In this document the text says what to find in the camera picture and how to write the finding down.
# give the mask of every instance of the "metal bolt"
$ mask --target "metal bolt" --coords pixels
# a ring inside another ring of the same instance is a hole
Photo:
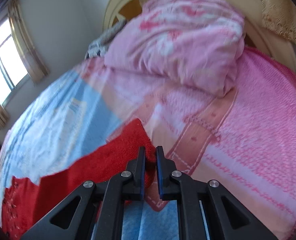
[[[181,174],[182,174],[182,173],[181,173],[180,171],[173,171],[173,172],[171,173],[171,175],[174,176],[174,177],[180,177]]]
[[[123,172],[121,173],[121,176],[122,176],[122,177],[125,177],[125,178],[128,178],[128,177],[131,176],[131,172],[130,172],[130,171],[123,171]]]
[[[213,179],[213,180],[211,180],[211,181],[209,182],[209,185],[210,185],[211,187],[218,187],[218,186],[219,186],[219,182]]]
[[[84,187],[92,187],[94,185],[94,183],[91,180],[87,180],[84,182]]]

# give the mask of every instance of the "cream headboard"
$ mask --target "cream headboard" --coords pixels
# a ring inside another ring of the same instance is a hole
[[[111,27],[121,18],[130,20],[141,13],[141,4],[146,0],[109,0],[104,29]],[[245,31],[253,45],[296,73],[296,55],[289,41],[261,27],[261,0],[226,0],[238,8],[246,17]]]

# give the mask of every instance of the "bed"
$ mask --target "bed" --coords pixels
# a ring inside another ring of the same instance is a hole
[[[136,17],[141,13],[141,5],[146,1],[110,0],[104,17],[103,29],[113,26],[121,19],[130,20]],[[293,48],[290,42],[261,27],[261,1],[227,1],[246,17],[245,43],[268,55],[267,60],[271,57],[285,65],[288,69],[279,69],[279,71],[288,73],[296,83],[296,56]],[[147,100],[156,104],[149,95],[159,94],[160,86],[162,90],[167,90],[167,85],[165,88],[163,80],[157,81],[149,76],[142,78],[140,89],[138,89],[135,76],[110,72],[104,68],[104,63],[99,58],[86,60],[50,85],[27,108],[7,133],[0,152],[0,225],[3,194],[5,188],[11,185],[12,176],[29,177],[33,183],[38,184],[40,177],[62,171],[79,158],[106,144],[114,136],[118,127],[134,116],[144,122],[144,128],[152,143],[155,146],[163,145],[165,152],[168,152],[177,143],[178,138],[174,134],[179,136],[184,128],[184,124],[176,120],[184,119],[185,116],[191,114],[184,109],[173,113],[169,107],[178,108],[179,102],[187,100],[187,103],[191,105],[190,111],[194,112],[197,108],[205,107],[205,102],[206,104],[212,102],[207,96],[202,101],[200,97],[203,96],[194,90],[181,91],[181,88],[178,88],[176,98],[173,94],[166,95],[162,99],[168,101],[165,109],[172,114],[165,114],[162,110],[157,114],[150,113],[147,119],[146,112],[140,111],[141,107],[147,105]],[[156,121],[160,119],[163,119],[166,125],[161,125],[160,121]],[[210,168],[207,162],[212,163],[216,168]],[[224,175],[219,175],[220,171],[227,171],[227,167],[220,166],[221,164],[216,163],[216,160],[209,156],[202,165],[196,168],[192,176],[197,179],[201,176],[205,180],[218,179],[238,199],[241,198],[243,204],[279,239],[292,237],[295,240],[296,214],[295,218],[281,217],[280,221],[269,222],[283,214],[283,211],[275,212],[272,208],[275,199],[265,195],[262,188],[258,189],[258,187],[255,189],[253,187],[251,194],[245,193],[243,191],[245,188],[238,185],[236,181],[232,183]],[[260,192],[260,196],[253,195],[256,191]],[[249,194],[250,197],[244,198],[243,194]],[[170,202],[165,206],[165,203],[155,201],[154,208],[151,208],[151,205],[147,203],[152,204],[154,201],[153,198],[146,198],[146,202],[132,204],[126,208],[123,226],[124,239],[148,239],[151,236],[146,232],[152,225],[155,228],[154,237],[156,239],[165,235],[167,238],[161,237],[160,239],[177,239],[176,204]],[[273,203],[272,206],[267,204],[269,201]],[[291,207],[284,206],[283,208],[288,210],[289,216],[293,215]],[[270,217],[266,210],[275,212],[275,214]],[[159,224],[152,223],[151,217]],[[172,225],[170,230],[167,229],[169,224]]]

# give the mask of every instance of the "red towel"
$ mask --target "red towel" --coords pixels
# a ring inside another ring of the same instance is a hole
[[[127,162],[137,158],[140,146],[146,148],[145,188],[149,187],[155,175],[155,148],[140,120],[135,119],[119,137],[76,161],[67,170],[41,178],[39,186],[29,178],[13,177],[11,187],[5,189],[2,230],[9,233],[10,239],[19,239],[84,181],[99,183],[125,170]]]

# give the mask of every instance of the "bed sheet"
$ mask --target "bed sheet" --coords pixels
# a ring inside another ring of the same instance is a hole
[[[283,134],[296,129],[296,78],[272,65],[251,66],[254,52],[246,51],[237,89],[222,99],[164,77],[107,68],[102,58],[64,74],[6,136],[0,224],[12,176],[38,184],[41,176],[66,169],[139,118],[178,169],[197,180],[217,179],[279,239],[290,237],[296,228],[296,154],[288,152],[296,153],[296,138],[288,141]],[[256,75],[262,79],[253,79]],[[280,115],[286,115],[286,130],[280,129],[285,123]],[[179,239],[176,203],[159,200],[156,189],[155,181],[144,202],[125,208],[122,239]]]

